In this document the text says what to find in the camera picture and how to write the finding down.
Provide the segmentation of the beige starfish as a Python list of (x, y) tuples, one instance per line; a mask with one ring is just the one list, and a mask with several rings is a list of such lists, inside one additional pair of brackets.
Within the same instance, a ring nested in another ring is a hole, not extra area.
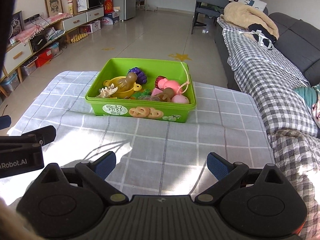
[(118, 87), (112, 83), (110, 86), (99, 89), (97, 98), (114, 98), (114, 94), (116, 94), (117, 90)]

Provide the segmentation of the yellow toy pot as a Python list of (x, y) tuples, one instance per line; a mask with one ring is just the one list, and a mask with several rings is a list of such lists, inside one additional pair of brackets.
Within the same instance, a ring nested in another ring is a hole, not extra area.
[(111, 80), (105, 80), (103, 82), (103, 88), (100, 94), (103, 98), (118, 98), (118, 99), (129, 99), (134, 92), (142, 90), (142, 86), (137, 84), (133, 79), (124, 76), (115, 77)]

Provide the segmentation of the pink toy egg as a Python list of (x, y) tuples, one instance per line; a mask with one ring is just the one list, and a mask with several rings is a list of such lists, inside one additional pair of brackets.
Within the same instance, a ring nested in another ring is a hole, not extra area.
[(189, 104), (189, 99), (183, 94), (176, 94), (172, 97), (171, 102), (173, 103), (181, 103), (181, 104)]

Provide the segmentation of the brown toy octopus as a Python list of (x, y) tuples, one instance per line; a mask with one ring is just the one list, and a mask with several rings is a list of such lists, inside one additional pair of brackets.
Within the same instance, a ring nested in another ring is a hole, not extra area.
[(118, 92), (125, 92), (134, 87), (134, 83), (137, 79), (135, 73), (128, 73), (126, 77), (123, 77), (117, 81)]

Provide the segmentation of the pink toy block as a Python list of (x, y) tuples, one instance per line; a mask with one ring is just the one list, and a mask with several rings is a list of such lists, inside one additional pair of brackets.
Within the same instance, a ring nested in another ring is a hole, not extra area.
[(163, 93), (163, 91), (161, 89), (154, 88), (152, 90), (151, 96), (157, 96), (158, 94), (161, 94), (161, 93)]

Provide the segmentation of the purple toy grapes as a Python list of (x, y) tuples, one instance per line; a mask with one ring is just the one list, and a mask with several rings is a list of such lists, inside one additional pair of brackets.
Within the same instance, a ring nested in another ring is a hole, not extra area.
[(137, 84), (144, 85), (147, 83), (148, 78), (147, 78), (146, 74), (140, 68), (134, 67), (134, 68), (129, 69), (128, 72), (136, 74), (136, 76), (137, 76), (136, 83)]

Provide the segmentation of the pink pig toy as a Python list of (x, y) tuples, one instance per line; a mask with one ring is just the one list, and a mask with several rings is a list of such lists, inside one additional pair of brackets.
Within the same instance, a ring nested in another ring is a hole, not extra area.
[(173, 89), (175, 94), (184, 94), (188, 90), (188, 87), (190, 85), (190, 79), (189, 79), (188, 71), (182, 62), (181, 62), (181, 65), (182, 65), (182, 68), (183, 68), (185, 75), (186, 75), (186, 78), (187, 78), (187, 80), (183, 84), (180, 84), (175, 80), (168, 80), (164, 76), (158, 76), (155, 79), (155, 87), (160, 90), (164, 90), (166, 88), (171, 88), (171, 89)]

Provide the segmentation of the red storage box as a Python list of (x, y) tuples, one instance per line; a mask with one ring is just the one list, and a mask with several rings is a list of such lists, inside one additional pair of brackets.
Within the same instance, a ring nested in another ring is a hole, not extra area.
[(36, 54), (36, 67), (40, 68), (53, 58), (52, 50), (50, 48), (43, 49)]

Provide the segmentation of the green plastic box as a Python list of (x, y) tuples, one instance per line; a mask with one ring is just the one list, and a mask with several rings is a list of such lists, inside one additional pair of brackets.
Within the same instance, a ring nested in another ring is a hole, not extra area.
[(141, 97), (139, 100), (97, 98), (99, 89), (103, 88), (105, 80), (119, 76), (125, 77), (129, 69), (134, 67), (140, 68), (148, 78), (147, 83), (141, 85), (142, 90), (152, 91), (158, 76), (164, 76), (168, 80), (175, 80), (180, 84), (187, 80), (181, 62), (156, 59), (113, 58), (108, 60), (87, 91), (85, 99), (92, 106), (95, 115), (98, 116), (111, 115), (186, 122), (189, 112), (196, 108), (196, 98), (189, 67), (186, 63), (182, 63), (187, 69), (190, 79), (188, 90), (183, 94), (189, 99), (189, 104), (152, 101), (151, 96)]

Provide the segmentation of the teal patterned pillow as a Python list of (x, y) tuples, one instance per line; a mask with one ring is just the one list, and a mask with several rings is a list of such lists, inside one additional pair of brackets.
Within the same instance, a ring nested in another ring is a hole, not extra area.
[(311, 117), (319, 127), (319, 87), (317, 84), (312, 87), (297, 87), (294, 91), (303, 99)]

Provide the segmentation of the black white garment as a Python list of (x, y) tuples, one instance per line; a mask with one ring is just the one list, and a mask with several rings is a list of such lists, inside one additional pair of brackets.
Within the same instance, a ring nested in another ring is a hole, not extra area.
[(272, 50), (274, 48), (274, 44), (277, 41), (276, 37), (269, 33), (269, 31), (261, 24), (251, 24), (248, 26), (248, 29), (259, 46), (265, 47), (268, 50)]

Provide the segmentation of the dark grey sofa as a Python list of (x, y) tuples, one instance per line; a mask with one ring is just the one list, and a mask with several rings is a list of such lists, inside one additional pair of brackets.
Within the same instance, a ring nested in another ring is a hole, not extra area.
[(243, 29), (218, 18), (214, 40), (227, 77), (227, 87), (240, 90), (235, 72), (250, 60), (291, 70), (292, 76), (308, 81), (311, 86), (319, 84), (319, 29), (280, 12), (270, 14), (269, 18), (279, 31), (279, 38), (271, 50), (247, 37)]

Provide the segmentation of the framed cartoon picture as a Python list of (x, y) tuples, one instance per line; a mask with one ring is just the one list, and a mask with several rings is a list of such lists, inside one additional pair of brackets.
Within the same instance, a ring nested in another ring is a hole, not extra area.
[(44, 0), (48, 17), (63, 13), (61, 0)]

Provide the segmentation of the beige blanket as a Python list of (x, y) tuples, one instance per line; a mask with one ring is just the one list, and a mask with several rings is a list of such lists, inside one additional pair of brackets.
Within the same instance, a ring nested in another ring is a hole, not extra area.
[(239, 2), (229, 3), (220, 15), (225, 22), (248, 29), (252, 24), (262, 25), (276, 40), (279, 30), (276, 24), (262, 11)]

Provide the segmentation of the grey chair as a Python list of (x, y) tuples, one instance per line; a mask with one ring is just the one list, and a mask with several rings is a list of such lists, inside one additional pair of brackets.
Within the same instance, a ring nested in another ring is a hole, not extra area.
[(203, 14), (216, 20), (222, 14), (224, 8), (228, 4), (229, 0), (196, 0), (191, 34), (193, 34), (195, 27), (206, 26), (205, 23), (198, 21), (199, 14)]

